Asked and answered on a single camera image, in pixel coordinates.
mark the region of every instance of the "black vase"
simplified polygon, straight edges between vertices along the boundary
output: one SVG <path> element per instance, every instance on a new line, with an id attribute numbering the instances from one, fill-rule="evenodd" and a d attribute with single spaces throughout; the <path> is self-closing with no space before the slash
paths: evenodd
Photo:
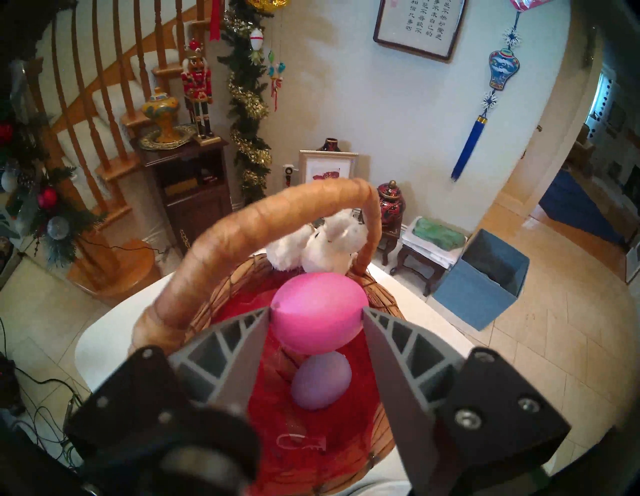
<path id="1" fill-rule="evenodd" d="M 324 141 L 324 145 L 318 148 L 319 152 L 341 152 L 342 150 L 338 148 L 338 140 L 335 138 L 326 138 Z"/>

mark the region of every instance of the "wooden cabinet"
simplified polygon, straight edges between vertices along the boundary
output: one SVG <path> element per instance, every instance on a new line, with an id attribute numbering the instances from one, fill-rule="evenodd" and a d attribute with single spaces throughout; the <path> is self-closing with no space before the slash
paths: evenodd
<path id="1" fill-rule="evenodd" d="M 159 188 L 164 211 L 183 254 L 186 243 L 231 213 L 231 197 L 225 168 L 224 147 L 221 140 L 200 146 L 187 143 L 175 150 L 148 151 L 131 145 L 143 164 L 151 169 Z"/>

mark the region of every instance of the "blue fabric bin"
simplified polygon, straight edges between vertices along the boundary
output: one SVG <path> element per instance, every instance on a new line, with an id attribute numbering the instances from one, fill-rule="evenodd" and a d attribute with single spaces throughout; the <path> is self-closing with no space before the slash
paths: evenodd
<path id="1" fill-rule="evenodd" d="M 433 297 L 481 331 L 518 299 L 528 270 L 528 257 L 481 229 Z"/>

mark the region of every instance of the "pink egg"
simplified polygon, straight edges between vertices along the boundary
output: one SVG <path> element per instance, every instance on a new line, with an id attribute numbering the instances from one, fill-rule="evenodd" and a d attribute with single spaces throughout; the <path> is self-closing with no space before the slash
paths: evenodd
<path id="1" fill-rule="evenodd" d="M 351 366 L 337 351 L 310 356 L 291 382 L 291 396 L 300 408 L 319 410 L 336 401 L 349 388 Z"/>
<path id="2" fill-rule="evenodd" d="M 320 355 L 344 346 L 362 329 L 367 295 L 340 274 L 302 274 L 284 283 L 271 302 L 271 329 L 287 348 Z"/>

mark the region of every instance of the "white plush bunny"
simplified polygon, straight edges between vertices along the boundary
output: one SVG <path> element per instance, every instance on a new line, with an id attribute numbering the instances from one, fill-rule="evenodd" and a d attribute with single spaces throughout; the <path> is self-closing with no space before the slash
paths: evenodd
<path id="1" fill-rule="evenodd" d="M 367 227 L 342 210 L 324 219 L 302 252 L 305 272 L 335 272 L 345 275 L 355 253 L 367 242 Z"/>
<path id="2" fill-rule="evenodd" d="M 316 230 L 307 224 L 288 236 L 266 246 L 267 260 L 276 270 L 292 270 L 300 267 L 302 250 Z"/>

